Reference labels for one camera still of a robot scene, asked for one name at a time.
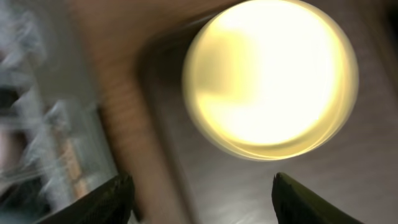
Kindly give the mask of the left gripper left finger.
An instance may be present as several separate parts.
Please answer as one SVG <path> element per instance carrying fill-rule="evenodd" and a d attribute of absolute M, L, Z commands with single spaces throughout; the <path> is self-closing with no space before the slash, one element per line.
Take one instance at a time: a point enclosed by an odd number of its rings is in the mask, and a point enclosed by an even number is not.
<path fill-rule="evenodd" d="M 119 174 L 75 203 L 38 224 L 127 224 L 133 210 L 134 183 Z"/>

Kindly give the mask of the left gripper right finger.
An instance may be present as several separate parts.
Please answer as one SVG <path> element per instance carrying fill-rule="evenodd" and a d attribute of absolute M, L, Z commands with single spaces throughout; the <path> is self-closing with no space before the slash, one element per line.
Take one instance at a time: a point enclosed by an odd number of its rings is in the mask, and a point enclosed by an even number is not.
<path fill-rule="evenodd" d="M 362 224 L 283 172 L 274 176 L 271 196 L 279 224 Z"/>

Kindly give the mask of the yellow plate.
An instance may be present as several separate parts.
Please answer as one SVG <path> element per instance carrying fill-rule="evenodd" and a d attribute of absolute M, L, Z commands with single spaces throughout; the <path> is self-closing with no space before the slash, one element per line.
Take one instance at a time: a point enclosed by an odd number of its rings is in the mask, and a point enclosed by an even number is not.
<path fill-rule="evenodd" d="M 358 94 L 353 46 L 304 1 L 245 1 L 210 19 L 183 62 L 185 107 L 218 148 L 275 161 L 314 150 L 349 118 Z"/>

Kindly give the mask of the grey plastic dish rack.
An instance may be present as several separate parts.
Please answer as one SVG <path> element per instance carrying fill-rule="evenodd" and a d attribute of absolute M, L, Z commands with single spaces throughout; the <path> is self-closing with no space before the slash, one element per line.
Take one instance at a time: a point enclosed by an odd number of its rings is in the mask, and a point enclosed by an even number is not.
<path fill-rule="evenodd" d="M 66 1 L 1 2 L 1 222 L 35 223 L 118 172 Z"/>

